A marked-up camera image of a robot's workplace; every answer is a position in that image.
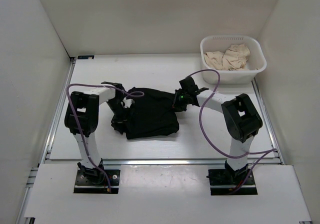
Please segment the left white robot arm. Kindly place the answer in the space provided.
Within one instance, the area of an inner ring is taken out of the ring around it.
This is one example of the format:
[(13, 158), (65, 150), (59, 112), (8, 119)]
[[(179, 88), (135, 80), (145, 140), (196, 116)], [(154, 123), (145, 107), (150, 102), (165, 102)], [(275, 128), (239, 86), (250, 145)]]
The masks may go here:
[(68, 106), (64, 125), (75, 138), (80, 151), (78, 168), (94, 185), (104, 183), (111, 186), (111, 175), (104, 169), (95, 137), (100, 105), (108, 105), (113, 112), (111, 126), (123, 134), (131, 127), (134, 98), (143, 95), (139, 91), (126, 91), (120, 83), (106, 81), (99, 85), (73, 83), (66, 88)]

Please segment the black trousers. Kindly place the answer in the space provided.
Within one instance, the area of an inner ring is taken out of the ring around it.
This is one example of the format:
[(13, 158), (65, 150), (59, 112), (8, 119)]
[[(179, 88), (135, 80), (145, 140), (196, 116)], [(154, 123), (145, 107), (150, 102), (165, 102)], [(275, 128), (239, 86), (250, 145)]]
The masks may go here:
[(128, 91), (143, 92), (142, 97), (125, 97), (124, 107), (130, 107), (131, 118), (129, 131), (118, 131), (125, 134), (128, 140), (168, 136), (179, 130), (179, 122), (173, 109), (173, 93), (152, 88), (133, 87)]

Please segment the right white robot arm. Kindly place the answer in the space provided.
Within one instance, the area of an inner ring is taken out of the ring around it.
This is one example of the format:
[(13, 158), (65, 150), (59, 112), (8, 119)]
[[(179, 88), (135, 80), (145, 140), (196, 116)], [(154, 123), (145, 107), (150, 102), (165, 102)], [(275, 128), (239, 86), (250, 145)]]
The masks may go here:
[[(199, 107), (198, 120), (202, 134), (218, 153), (227, 157), (224, 169), (217, 170), (208, 177), (222, 185), (243, 183), (245, 176), (249, 174), (248, 155), (251, 144), (263, 126), (263, 121), (250, 97), (243, 93), (227, 100), (223, 94), (218, 94), (206, 87), (199, 88), (191, 76), (184, 78), (179, 83), (181, 88), (175, 91), (173, 99), (174, 110), (186, 111), (187, 105)], [(219, 150), (205, 133), (202, 123), (204, 108), (223, 114), (227, 131), (231, 136), (228, 154)]]

